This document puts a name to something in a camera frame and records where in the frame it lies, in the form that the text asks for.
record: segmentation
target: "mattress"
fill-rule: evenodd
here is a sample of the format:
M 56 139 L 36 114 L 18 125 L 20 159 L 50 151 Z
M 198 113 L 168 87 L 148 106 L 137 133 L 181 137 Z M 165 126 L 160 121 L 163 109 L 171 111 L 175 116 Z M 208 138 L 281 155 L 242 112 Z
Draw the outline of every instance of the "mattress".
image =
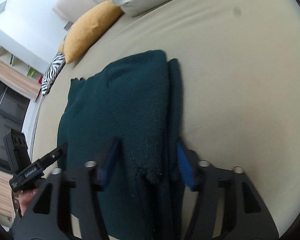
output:
M 295 0 L 173 0 L 122 16 L 42 104 L 33 159 L 56 147 L 71 78 L 151 49 L 180 62 L 181 135 L 213 165 L 245 168 L 282 235 L 300 212 L 300 7 Z M 186 190 L 183 227 L 196 194 Z

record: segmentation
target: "blue gripper pad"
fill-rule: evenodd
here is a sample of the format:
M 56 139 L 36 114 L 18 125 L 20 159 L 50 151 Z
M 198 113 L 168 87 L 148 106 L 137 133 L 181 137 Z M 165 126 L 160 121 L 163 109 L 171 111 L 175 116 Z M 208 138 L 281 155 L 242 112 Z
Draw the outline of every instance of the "blue gripper pad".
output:
M 98 180 L 100 186 L 104 189 L 109 185 L 115 163 L 118 159 L 118 154 L 121 152 L 121 141 L 119 138 L 113 138 L 111 142 L 111 146 L 107 152 L 106 159 L 102 165 L 102 167 L 98 170 Z
M 177 143 L 178 165 L 182 176 L 182 181 L 191 190 L 194 190 L 194 172 L 186 156 L 186 151 L 183 143 Z

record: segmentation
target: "white shelving unit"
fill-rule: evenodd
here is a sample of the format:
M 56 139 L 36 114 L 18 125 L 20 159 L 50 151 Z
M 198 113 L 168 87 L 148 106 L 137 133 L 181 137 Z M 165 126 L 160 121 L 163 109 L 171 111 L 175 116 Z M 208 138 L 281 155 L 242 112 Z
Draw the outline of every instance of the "white shelving unit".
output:
M 39 82 L 40 77 L 42 76 L 42 73 L 17 58 L 2 46 L 0 46 L 0 60 L 34 82 Z

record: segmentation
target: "window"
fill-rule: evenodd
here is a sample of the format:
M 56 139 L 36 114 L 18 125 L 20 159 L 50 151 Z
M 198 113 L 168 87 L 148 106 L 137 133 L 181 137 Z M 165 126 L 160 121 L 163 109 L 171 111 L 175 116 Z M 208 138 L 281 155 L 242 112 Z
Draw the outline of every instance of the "window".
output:
M 30 100 L 0 81 L 0 170 L 11 173 L 3 137 L 11 128 L 21 131 Z

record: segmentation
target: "beige upholstered headboard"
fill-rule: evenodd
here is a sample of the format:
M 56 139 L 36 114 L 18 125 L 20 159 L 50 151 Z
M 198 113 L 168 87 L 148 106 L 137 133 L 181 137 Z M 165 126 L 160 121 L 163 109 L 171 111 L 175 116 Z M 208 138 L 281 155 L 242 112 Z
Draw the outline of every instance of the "beige upholstered headboard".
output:
M 68 22 L 75 22 L 81 15 L 95 7 L 103 0 L 59 0 L 53 11 Z

